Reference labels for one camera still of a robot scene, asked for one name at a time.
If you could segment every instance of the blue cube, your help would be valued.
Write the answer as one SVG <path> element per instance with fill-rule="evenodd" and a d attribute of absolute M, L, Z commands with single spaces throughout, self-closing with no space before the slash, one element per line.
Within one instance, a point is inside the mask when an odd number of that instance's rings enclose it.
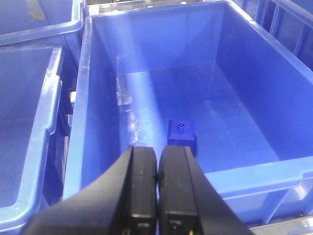
<path fill-rule="evenodd" d="M 167 144 L 190 146 L 194 152 L 196 146 L 194 122 L 191 120 L 169 120 Z"/>

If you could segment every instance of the plastic tote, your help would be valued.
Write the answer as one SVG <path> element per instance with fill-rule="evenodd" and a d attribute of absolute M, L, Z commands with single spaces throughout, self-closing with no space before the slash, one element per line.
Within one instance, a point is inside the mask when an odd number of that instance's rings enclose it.
<path fill-rule="evenodd" d="M 57 126 L 62 62 L 60 47 L 0 48 L 0 232 L 17 233 L 47 206 L 43 188 L 60 188 L 44 184 L 44 172 Z M 48 175 L 56 169 L 47 167 Z"/>
<path fill-rule="evenodd" d="M 83 35 L 88 14 L 85 0 L 1 0 L 0 46 L 55 44 L 63 47 L 64 86 L 76 87 Z"/>
<path fill-rule="evenodd" d="M 86 18 L 64 198 L 130 145 L 159 158 L 169 120 L 246 223 L 313 211 L 313 72 L 236 4 L 215 0 Z"/>
<path fill-rule="evenodd" d="M 313 70 L 313 2 L 311 0 L 234 0 Z"/>

